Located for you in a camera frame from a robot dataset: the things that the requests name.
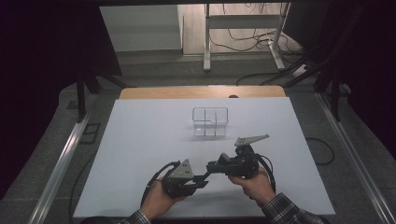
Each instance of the transparent box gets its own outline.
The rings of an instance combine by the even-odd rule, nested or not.
[[[196,136],[225,136],[228,108],[195,107],[192,110],[192,121]]]

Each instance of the wooden board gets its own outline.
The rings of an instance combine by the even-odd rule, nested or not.
[[[279,86],[206,86],[206,87],[155,87],[128,88],[120,94],[120,99],[193,99],[193,98],[239,98],[285,97]]]

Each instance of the plaid sleeve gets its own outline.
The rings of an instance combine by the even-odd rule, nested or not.
[[[262,209],[270,223],[310,223],[323,224],[322,220],[316,215],[306,212],[297,207],[283,193],[275,196],[275,198],[264,206]]]
[[[135,211],[130,217],[119,222],[119,224],[150,224],[149,219],[142,213],[142,211]]]

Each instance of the white surface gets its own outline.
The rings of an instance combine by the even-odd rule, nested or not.
[[[115,51],[181,49],[177,6],[100,9]]]
[[[228,107],[224,137],[194,136],[195,107]],[[300,124],[287,97],[254,99],[118,100],[75,217],[128,217],[146,184],[170,161],[190,159],[195,175],[221,152],[235,156],[240,137],[268,133],[251,144],[274,165],[277,192],[318,215],[334,214]],[[254,217],[262,211],[227,176],[211,175],[204,189],[177,203],[167,217]]]

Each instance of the hand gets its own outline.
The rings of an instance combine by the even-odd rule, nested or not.
[[[165,214],[175,203],[182,201],[185,197],[172,199],[164,191],[161,180],[156,180],[151,185],[148,196],[143,202],[140,210],[146,215],[148,220],[152,220]]]
[[[271,200],[275,198],[275,193],[271,187],[268,174],[264,168],[259,167],[257,173],[250,179],[244,179],[240,176],[228,176],[231,182],[239,185],[244,190],[245,194],[256,204],[263,208]]]

